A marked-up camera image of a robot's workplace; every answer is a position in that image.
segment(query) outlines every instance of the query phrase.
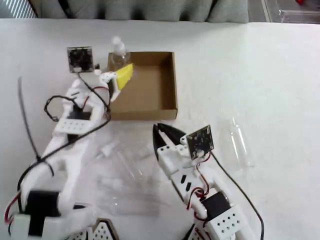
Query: bottle cap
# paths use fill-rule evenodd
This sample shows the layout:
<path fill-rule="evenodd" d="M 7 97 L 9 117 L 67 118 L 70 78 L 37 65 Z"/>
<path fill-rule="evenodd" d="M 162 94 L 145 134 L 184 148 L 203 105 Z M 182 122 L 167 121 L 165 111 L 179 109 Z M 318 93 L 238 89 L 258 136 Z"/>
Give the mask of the bottle cap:
<path fill-rule="evenodd" d="M 126 53 L 126 48 L 124 43 L 121 41 L 121 38 L 118 36 L 115 36 L 112 39 L 112 44 L 113 44 L 113 51 L 117 55 L 123 55 Z"/>

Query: black wire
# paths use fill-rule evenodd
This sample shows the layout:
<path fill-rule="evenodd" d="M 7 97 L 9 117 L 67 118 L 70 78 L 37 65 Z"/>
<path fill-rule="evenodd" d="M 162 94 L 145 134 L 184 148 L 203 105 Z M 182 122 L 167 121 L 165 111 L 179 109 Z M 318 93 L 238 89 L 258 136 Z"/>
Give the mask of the black wire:
<path fill-rule="evenodd" d="M 219 167 L 222 169 L 222 171 L 225 173 L 225 175 L 227 175 L 227 177 L 237 186 L 237 188 L 240 190 L 240 192 L 243 194 L 243 196 L 246 198 L 246 200 L 249 202 L 249 204 L 251 205 L 252 209 L 254 210 L 255 214 L 257 215 L 257 217 L 259 218 L 260 222 L 261 222 L 261 236 L 260 236 L 260 240 L 264 239 L 265 236 L 265 223 L 264 220 L 262 219 L 260 213 L 258 212 L 258 210 L 256 209 L 256 207 L 254 206 L 254 204 L 251 202 L 250 198 L 248 197 L 248 195 L 245 193 L 245 191 L 239 186 L 239 184 L 230 176 L 230 174 L 224 169 L 224 167 L 220 164 L 220 162 L 218 161 L 217 157 L 214 155 L 214 153 L 211 151 L 210 152 L 212 157 L 214 158 L 214 160 L 216 161 L 216 163 L 219 165 Z"/>
<path fill-rule="evenodd" d="M 21 76 L 18 78 L 18 99 L 19 99 L 19 106 L 20 106 L 20 111 L 22 114 L 22 118 L 23 118 L 23 123 L 24 123 L 24 127 L 26 130 L 26 134 L 28 136 L 29 142 L 31 144 L 31 147 L 33 149 L 33 152 L 35 154 L 35 157 L 37 159 L 37 161 L 40 159 L 40 155 L 38 154 L 38 150 L 36 148 L 35 142 L 31 136 L 31 132 L 29 129 L 29 124 L 28 124 L 28 120 L 27 120 L 27 115 L 26 115 L 26 108 L 25 108 L 25 104 L 24 104 L 24 100 L 23 100 L 23 94 L 22 94 L 22 78 Z"/>
<path fill-rule="evenodd" d="M 105 100 L 104 100 L 88 83 L 86 83 L 86 81 L 80 76 L 80 72 L 78 72 L 77 75 L 78 75 L 79 79 L 84 83 L 84 85 L 85 85 L 91 92 L 93 92 L 93 93 L 103 102 L 103 104 L 104 104 L 104 106 L 107 108 L 107 110 L 110 110 L 110 109 L 109 109 L 110 101 L 109 101 L 109 104 L 107 104 L 107 103 L 105 102 Z"/>
<path fill-rule="evenodd" d="M 48 111 L 48 106 L 49 104 L 51 103 L 51 101 L 53 99 L 65 99 L 65 100 L 68 100 L 70 102 L 72 102 L 77 108 L 78 110 L 80 110 L 81 108 L 79 107 L 79 105 L 76 103 L 75 99 L 74 98 L 70 98 L 70 97 L 67 97 L 67 96 L 62 96 L 62 95 L 53 95 L 52 97 L 50 97 L 45 105 L 44 105 L 44 112 L 49 116 L 49 118 L 54 121 L 54 122 L 58 122 L 59 121 L 59 118 L 57 116 L 52 116 L 49 111 Z"/>
<path fill-rule="evenodd" d="M 92 92 L 103 102 L 104 106 L 106 107 L 106 109 L 108 110 L 108 113 L 109 113 L 109 114 L 107 115 L 108 118 L 106 119 L 106 121 L 105 121 L 104 123 L 100 124 L 99 126 L 93 128 L 92 130 L 86 132 L 86 133 L 83 134 L 83 135 L 78 136 L 77 138 L 75 138 L 75 139 L 67 142 L 66 144 L 58 147 L 57 149 L 55 149 L 55 150 L 51 151 L 50 153 L 48 153 L 47 155 L 43 156 L 39 161 L 36 161 L 36 162 L 34 162 L 33 164 L 31 164 L 31 165 L 22 173 L 22 175 L 21 175 L 20 178 L 19 178 L 19 181 L 18 181 L 18 184 L 17 184 L 17 190 L 18 190 L 18 191 L 20 191 L 20 189 L 21 189 L 21 183 L 22 183 L 22 181 L 24 180 L 25 176 L 26 176 L 34 167 L 36 167 L 37 165 L 39 165 L 39 164 L 41 164 L 41 163 L 44 163 L 47 158 L 49 158 L 49 157 L 51 157 L 52 155 L 56 154 L 56 153 L 59 152 L 60 150 L 62 150 L 62 149 L 64 149 L 64 148 L 66 148 L 66 147 L 74 144 L 76 141 L 78 141 L 78 140 L 80 140 L 80 139 L 88 136 L 89 134 L 92 134 L 93 132 L 95 132 L 95 131 L 103 128 L 105 125 L 107 125 L 107 124 L 110 122 L 110 120 L 111 120 L 111 113 L 110 113 L 109 105 L 104 101 L 104 99 L 103 99 L 92 87 L 90 87 L 90 86 L 86 83 L 86 81 L 80 76 L 79 73 L 78 73 L 78 76 L 79 76 L 79 78 L 83 81 L 83 83 L 88 87 L 88 89 L 89 89 L 90 91 L 92 91 Z M 18 198 L 18 207 L 19 207 L 19 212 L 22 212 L 21 197 Z"/>
<path fill-rule="evenodd" d="M 11 225 L 12 225 L 13 222 L 10 222 L 9 223 L 9 226 L 8 226 L 8 234 L 9 236 L 11 237 Z"/>

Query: white 3d-printed part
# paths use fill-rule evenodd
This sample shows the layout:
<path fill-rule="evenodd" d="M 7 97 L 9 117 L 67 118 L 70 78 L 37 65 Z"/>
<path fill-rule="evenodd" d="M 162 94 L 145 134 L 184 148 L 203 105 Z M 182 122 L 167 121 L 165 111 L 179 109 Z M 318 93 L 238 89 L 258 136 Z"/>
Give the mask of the white 3d-printed part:
<path fill-rule="evenodd" d="M 87 235 L 88 240 L 114 240 L 105 222 L 100 222 L 93 233 L 92 228 L 88 227 L 87 231 L 73 234 L 67 240 L 86 240 Z"/>
<path fill-rule="evenodd" d="M 216 235 L 216 239 L 224 240 L 231 237 L 246 225 L 246 219 L 238 206 L 233 206 L 208 222 L 207 227 Z"/>
<path fill-rule="evenodd" d="M 54 131 L 66 134 L 82 135 L 93 128 L 93 123 L 89 120 L 61 118 Z"/>
<path fill-rule="evenodd" d="M 82 231 L 76 234 L 71 235 L 67 240 L 86 240 L 87 232 Z"/>
<path fill-rule="evenodd" d="M 105 222 L 98 224 L 93 233 L 92 240 L 114 240 Z"/>

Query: red wire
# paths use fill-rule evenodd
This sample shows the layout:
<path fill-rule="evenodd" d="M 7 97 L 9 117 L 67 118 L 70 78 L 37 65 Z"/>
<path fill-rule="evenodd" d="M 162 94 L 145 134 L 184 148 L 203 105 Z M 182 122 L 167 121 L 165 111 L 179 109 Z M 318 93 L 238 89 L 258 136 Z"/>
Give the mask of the red wire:
<path fill-rule="evenodd" d="M 204 236 L 200 233 L 199 229 L 196 227 L 195 232 L 199 235 L 202 240 L 205 240 Z"/>
<path fill-rule="evenodd" d="M 95 86 L 93 89 L 94 89 L 94 90 L 96 90 L 96 89 L 107 89 L 107 90 L 109 91 L 109 88 L 107 88 L 107 87 L 105 87 L 105 86 Z M 85 105 L 87 104 L 87 101 L 88 101 L 89 97 L 90 97 L 90 96 L 87 96 L 87 97 L 85 98 L 85 100 L 84 100 L 84 102 L 83 102 L 82 108 L 84 108 Z"/>
<path fill-rule="evenodd" d="M 206 192 L 205 192 L 205 190 L 204 190 L 202 187 L 199 187 L 199 186 L 197 186 L 197 187 L 195 187 L 194 189 L 192 189 L 191 194 L 190 194 L 190 198 L 189 198 L 189 201 L 188 201 L 188 204 L 187 204 L 187 206 L 186 206 L 186 209 L 187 209 L 187 210 L 190 209 L 191 197 L 192 197 L 192 195 L 194 194 L 194 192 L 195 192 L 196 190 L 201 190 L 201 191 L 202 191 L 202 193 L 198 193 L 198 192 L 195 193 L 198 198 L 205 197 L 205 196 L 209 193 L 209 184 L 208 184 L 206 178 L 205 178 L 205 177 L 202 175 L 202 173 L 199 171 L 198 167 L 200 166 L 201 163 L 205 163 L 206 161 L 208 161 L 208 160 L 210 159 L 210 156 L 211 156 L 211 155 L 209 154 L 208 157 L 207 157 L 204 161 L 199 162 L 199 163 L 195 166 L 196 170 L 199 172 L 201 178 L 203 179 L 203 181 L 204 181 L 204 183 L 205 183 L 205 185 L 206 185 Z"/>
<path fill-rule="evenodd" d="M 199 221 L 205 221 L 205 220 L 206 220 L 205 218 L 200 218 L 200 217 L 198 217 L 197 214 L 196 214 L 196 212 L 193 213 L 193 216 L 194 216 L 195 219 L 197 219 L 197 220 L 199 220 Z"/>
<path fill-rule="evenodd" d="M 18 200 L 20 197 L 21 192 L 19 191 L 17 195 L 12 199 L 12 201 L 9 203 L 9 205 L 6 207 L 5 212 L 4 212 L 4 223 L 5 224 L 10 224 L 14 220 L 13 215 L 9 217 L 9 212 L 11 206 Z"/>

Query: circuit board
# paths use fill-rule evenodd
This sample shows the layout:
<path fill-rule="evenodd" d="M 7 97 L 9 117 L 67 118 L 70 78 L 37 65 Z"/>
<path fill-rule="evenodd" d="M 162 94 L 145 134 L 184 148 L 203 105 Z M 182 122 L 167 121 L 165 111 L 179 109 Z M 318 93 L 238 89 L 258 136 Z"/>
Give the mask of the circuit board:
<path fill-rule="evenodd" d="M 191 159 L 197 159 L 214 149 L 210 125 L 186 136 Z"/>
<path fill-rule="evenodd" d="M 68 47 L 67 54 L 70 73 L 94 71 L 92 47 Z"/>

